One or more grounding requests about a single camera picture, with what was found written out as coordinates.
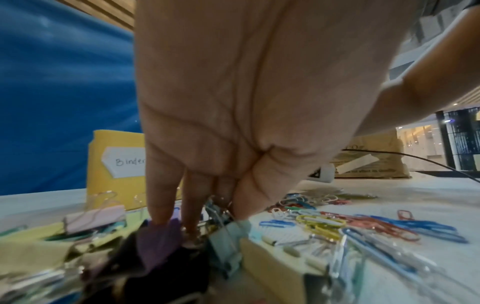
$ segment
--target blue backdrop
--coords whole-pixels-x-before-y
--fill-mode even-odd
[[[53,0],[1,0],[0,195],[85,188],[96,129],[141,132],[133,34]]]

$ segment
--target black sleeve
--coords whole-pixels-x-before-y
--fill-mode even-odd
[[[480,0],[471,0],[470,4],[467,5],[465,8],[468,9],[474,6],[480,6]]]

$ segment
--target finger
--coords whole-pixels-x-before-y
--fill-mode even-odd
[[[278,202],[321,164],[316,159],[280,148],[265,153],[242,177],[233,193],[235,218],[246,219]]]
[[[228,206],[232,201],[237,180],[232,177],[222,176],[216,180],[213,194],[215,197],[221,198],[222,207]]]
[[[185,171],[181,200],[181,221],[188,232],[196,231],[202,207],[213,192],[214,177]]]
[[[154,224],[170,221],[184,165],[145,139],[146,204]]]

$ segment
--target brown box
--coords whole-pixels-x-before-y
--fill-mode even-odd
[[[347,149],[364,149],[377,151],[402,152],[403,145],[397,137],[397,131],[391,130],[385,133],[358,136],[353,138]],[[335,168],[339,165],[353,161],[359,157],[365,156],[367,152],[344,151],[337,155],[330,163]],[[402,163],[401,155],[371,153],[379,161],[353,169],[352,171],[335,174],[335,178],[409,178],[410,173],[405,164]]]

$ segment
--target wire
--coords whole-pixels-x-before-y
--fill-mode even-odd
[[[409,157],[413,157],[413,158],[417,158],[417,159],[421,159],[421,160],[424,160],[424,161],[427,161],[429,163],[432,163],[432,164],[435,164],[435,165],[438,165],[440,167],[443,167],[443,168],[446,168],[446,169],[450,169],[451,171],[453,172],[457,172],[457,173],[460,173],[461,175],[464,175],[465,177],[477,182],[477,183],[480,183],[479,180],[477,180],[476,178],[474,178],[473,176],[469,175],[469,174],[466,174],[464,172],[461,172],[461,171],[458,171],[452,167],[448,167],[448,166],[445,166],[443,164],[440,164],[440,163],[437,163],[436,161],[432,161],[432,160],[429,160],[427,158],[423,158],[423,157],[419,157],[419,156],[416,156],[416,155],[412,155],[412,154],[406,154],[406,153],[401,153],[401,152],[392,152],[392,151],[376,151],[376,150],[364,150],[364,149],[343,149],[342,151],[354,151],[354,152],[367,152],[367,153],[383,153],[383,154],[395,154],[395,155],[402,155],[402,156],[409,156]]]

